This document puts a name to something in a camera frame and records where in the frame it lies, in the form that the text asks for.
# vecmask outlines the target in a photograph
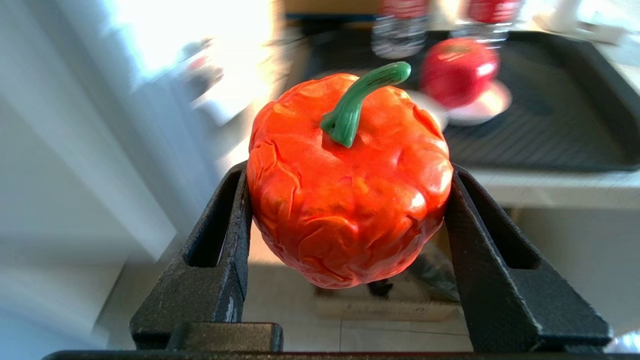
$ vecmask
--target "black tray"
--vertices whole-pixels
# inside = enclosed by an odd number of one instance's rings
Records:
[[[399,85],[418,90],[429,47],[449,37],[430,31]],[[390,62],[371,51],[369,31],[309,38],[294,59],[287,86],[327,72],[373,69]],[[449,126],[452,161],[463,166],[598,172],[640,167],[640,97],[589,42],[538,32],[512,32],[499,49],[498,79],[513,103],[478,126]]]
[[[239,322],[247,294],[252,221],[245,167],[246,162],[227,173],[193,232],[131,319],[139,350],[58,352],[48,360],[576,359],[564,354],[568,352],[589,354],[580,356],[594,360],[624,358],[598,354],[611,340],[607,323],[473,177],[457,166],[445,224],[471,343],[476,352],[485,354],[281,353],[283,334],[278,325]]]

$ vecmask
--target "orange bell pepper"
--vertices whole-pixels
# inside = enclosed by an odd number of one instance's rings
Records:
[[[443,222],[453,168],[405,62],[299,84],[256,116],[247,181],[269,248],[322,288],[386,279]]]

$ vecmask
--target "red apple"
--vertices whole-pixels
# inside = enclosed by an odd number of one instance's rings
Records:
[[[447,108],[458,108],[482,95],[499,68],[493,49],[471,38],[450,38],[427,52],[420,87]]]

